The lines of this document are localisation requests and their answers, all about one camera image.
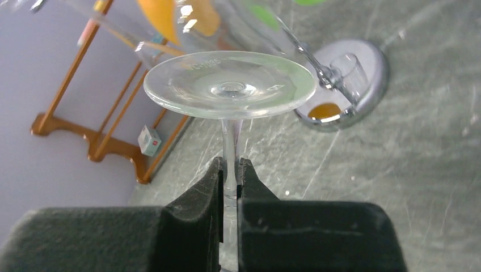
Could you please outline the clear wine glass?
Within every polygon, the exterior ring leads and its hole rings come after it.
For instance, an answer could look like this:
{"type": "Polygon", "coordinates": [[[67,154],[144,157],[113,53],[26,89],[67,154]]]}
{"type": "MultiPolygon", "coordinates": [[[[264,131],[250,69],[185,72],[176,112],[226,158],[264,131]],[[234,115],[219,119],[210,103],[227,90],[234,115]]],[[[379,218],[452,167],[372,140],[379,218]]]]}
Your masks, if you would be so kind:
{"type": "Polygon", "coordinates": [[[270,54],[219,50],[186,54],[150,69],[144,90],[160,106],[196,118],[220,120],[223,141],[222,271],[238,271],[238,202],[243,180],[239,137],[244,120],[298,108],[316,90],[304,66],[270,54]]]}
{"type": "Polygon", "coordinates": [[[267,5],[258,1],[224,1],[222,19],[229,41],[245,51],[299,62],[306,46],[267,5]]]}
{"type": "MultiPolygon", "coordinates": [[[[214,9],[221,18],[215,1],[212,2],[214,9]]],[[[227,28],[222,18],[220,28],[213,36],[206,37],[199,33],[188,31],[181,37],[181,46],[177,46],[155,30],[141,11],[137,1],[135,4],[145,18],[145,22],[138,22],[135,18],[131,18],[122,12],[112,11],[110,9],[112,1],[107,1],[106,6],[100,12],[94,11],[92,9],[93,5],[87,3],[87,1],[66,1],[65,3],[88,19],[94,20],[96,22],[94,28],[102,27],[109,34],[133,49],[147,67],[156,65],[163,54],[181,56],[185,53],[229,50],[231,48],[225,45],[227,28]]]]}

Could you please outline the green plastic wine glass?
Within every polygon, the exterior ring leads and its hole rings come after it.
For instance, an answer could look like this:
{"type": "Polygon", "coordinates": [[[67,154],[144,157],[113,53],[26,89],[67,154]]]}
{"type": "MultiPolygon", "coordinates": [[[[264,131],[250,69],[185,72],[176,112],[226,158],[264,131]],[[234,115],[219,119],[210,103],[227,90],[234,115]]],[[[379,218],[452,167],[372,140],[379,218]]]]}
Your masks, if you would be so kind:
{"type": "Polygon", "coordinates": [[[281,28],[280,20],[294,23],[296,12],[305,13],[326,1],[244,1],[250,15],[271,30],[281,28]]]}

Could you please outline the orange plastic wine glass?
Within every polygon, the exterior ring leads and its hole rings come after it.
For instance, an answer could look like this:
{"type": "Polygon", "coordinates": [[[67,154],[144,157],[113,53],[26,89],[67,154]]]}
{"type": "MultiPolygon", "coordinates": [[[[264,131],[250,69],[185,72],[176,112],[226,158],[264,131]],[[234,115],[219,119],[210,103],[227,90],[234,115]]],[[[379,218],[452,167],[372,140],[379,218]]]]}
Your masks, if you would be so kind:
{"type": "Polygon", "coordinates": [[[164,38],[181,46],[181,37],[188,31],[213,36],[221,25],[212,1],[139,0],[148,22],[164,38]]]}

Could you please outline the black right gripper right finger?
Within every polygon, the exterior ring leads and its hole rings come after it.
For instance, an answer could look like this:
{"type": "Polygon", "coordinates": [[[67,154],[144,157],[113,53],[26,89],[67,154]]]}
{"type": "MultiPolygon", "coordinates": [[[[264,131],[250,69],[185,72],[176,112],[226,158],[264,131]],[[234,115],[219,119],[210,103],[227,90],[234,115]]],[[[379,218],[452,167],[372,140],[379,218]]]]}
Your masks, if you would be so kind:
{"type": "Polygon", "coordinates": [[[393,223],[371,202],[277,198],[248,159],[238,202],[240,271],[407,271],[393,223]]]}

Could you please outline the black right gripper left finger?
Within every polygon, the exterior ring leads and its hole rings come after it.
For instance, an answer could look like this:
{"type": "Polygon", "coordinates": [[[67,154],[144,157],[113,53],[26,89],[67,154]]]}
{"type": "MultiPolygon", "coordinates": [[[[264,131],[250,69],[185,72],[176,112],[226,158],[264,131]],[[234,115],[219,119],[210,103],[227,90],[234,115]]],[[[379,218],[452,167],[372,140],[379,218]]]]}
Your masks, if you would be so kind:
{"type": "Polygon", "coordinates": [[[222,159],[166,206],[33,210],[1,247],[2,271],[218,271],[222,159]]]}

